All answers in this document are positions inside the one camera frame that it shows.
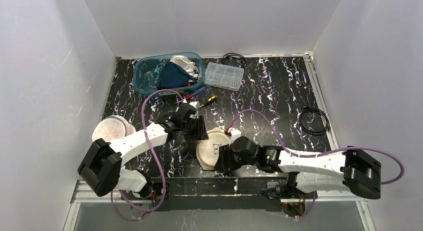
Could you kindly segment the dark blue lace bra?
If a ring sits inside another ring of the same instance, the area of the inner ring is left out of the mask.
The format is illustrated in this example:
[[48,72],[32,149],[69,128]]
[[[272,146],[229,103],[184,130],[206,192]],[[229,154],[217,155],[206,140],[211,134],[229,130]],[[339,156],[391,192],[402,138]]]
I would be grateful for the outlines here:
[[158,90],[179,88],[185,86],[190,81],[194,84],[198,83],[198,81],[192,75],[188,74],[181,66],[173,62],[167,62],[159,72],[156,88]]

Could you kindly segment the teal plastic bin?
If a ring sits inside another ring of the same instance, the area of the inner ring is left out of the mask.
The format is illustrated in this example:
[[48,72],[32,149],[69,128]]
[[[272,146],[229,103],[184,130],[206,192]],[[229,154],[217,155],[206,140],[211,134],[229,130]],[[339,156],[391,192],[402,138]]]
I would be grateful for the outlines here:
[[150,56],[139,60],[134,67],[133,84],[135,90],[145,96],[148,96],[154,91],[157,91],[156,82],[159,76],[159,72],[163,69],[167,62],[170,62],[170,59],[174,55],[183,55],[186,56],[189,60],[193,61],[200,72],[200,77],[197,80],[197,84],[194,84],[192,81],[190,81],[185,86],[179,88],[172,88],[172,90],[184,94],[193,93],[194,91],[201,88],[205,79],[205,66],[203,60],[196,53],[179,52]]

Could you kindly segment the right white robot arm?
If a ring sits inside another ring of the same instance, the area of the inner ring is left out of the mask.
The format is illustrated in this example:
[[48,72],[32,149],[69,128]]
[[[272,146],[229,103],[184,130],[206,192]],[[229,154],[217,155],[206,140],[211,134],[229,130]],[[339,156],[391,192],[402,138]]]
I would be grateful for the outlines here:
[[245,165],[266,173],[287,173],[289,191],[347,191],[365,199],[381,197],[381,163],[361,149],[287,151],[281,146],[260,146],[244,136],[219,147],[216,171],[227,174]]

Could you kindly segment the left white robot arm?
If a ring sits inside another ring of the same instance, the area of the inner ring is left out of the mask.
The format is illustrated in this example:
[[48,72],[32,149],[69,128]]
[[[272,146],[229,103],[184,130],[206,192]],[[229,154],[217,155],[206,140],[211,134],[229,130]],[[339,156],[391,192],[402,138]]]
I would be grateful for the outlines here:
[[102,138],[93,141],[78,174],[99,197],[113,190],[147,197],[153,190],[151,178],[145,172],[125,169],[124,165],[151,147],[162,146],[178,136],[192,141],[208,139],[198,107],[198,102],[182,103],[176,112],[160,117],[146,129],[110,142]]

